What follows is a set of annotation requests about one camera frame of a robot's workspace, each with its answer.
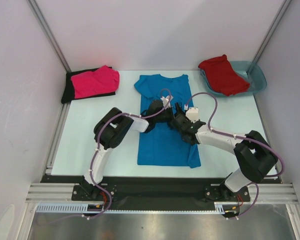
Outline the blue t shirt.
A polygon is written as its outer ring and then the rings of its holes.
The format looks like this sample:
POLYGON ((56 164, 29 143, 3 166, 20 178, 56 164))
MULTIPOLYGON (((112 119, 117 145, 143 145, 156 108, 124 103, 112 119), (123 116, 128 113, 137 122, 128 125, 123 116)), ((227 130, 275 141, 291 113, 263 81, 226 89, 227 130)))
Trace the blue t shirt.
MULTIPOLYGON (((140 111, 149 109, 154 100, 161 96, 172 95, 172 111, 175 114, 175 103, 184 106, 192 96, 189 77, 183 74, 178 77, 168 78, 160 74, 141 75, 134 84, 135 89, 141 95, 140 111)), ((182 140, 177 130, 169 128, 166 122, 157 123, 149 133, 139 135, 138 165, 189 167, 201 166, 198 146, 190 145, 182 140)))

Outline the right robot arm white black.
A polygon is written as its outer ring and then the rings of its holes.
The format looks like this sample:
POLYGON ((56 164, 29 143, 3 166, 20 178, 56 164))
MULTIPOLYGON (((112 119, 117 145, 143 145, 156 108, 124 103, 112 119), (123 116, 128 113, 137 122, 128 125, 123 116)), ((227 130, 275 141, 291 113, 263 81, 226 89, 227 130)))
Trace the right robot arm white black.
POLYGON ((245 135, 222 132, 200 121, 190 109, 182 110, 178 103, 175 109, 176 113, 168 124, 179 132, 184 142, 192 146, 212 146, 236 157, 238 169, 230 173, 219 187, 225 200, 232 201, 239 190, 251 183, 261 183, 278 162, 278 157, 259 132, 252 130, 245 135))

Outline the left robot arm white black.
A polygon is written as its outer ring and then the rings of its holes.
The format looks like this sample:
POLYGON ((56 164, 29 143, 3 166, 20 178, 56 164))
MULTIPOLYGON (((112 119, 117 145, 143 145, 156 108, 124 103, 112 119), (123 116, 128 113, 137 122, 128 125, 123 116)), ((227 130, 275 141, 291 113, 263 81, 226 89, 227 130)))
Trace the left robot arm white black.
POLYGON ((99 183, 103 180, 104 169, 112 150, 121 144, 128 131, 149 133, 157 123, 166 123, 173 119, 171 100, 168 95, 152 101, 147 110, 139 115, 125 113, 112 108, 94 127, 95 153, 89 164, 84 180, 79 183, 83 194, 90 200, 100 196, 99 183))

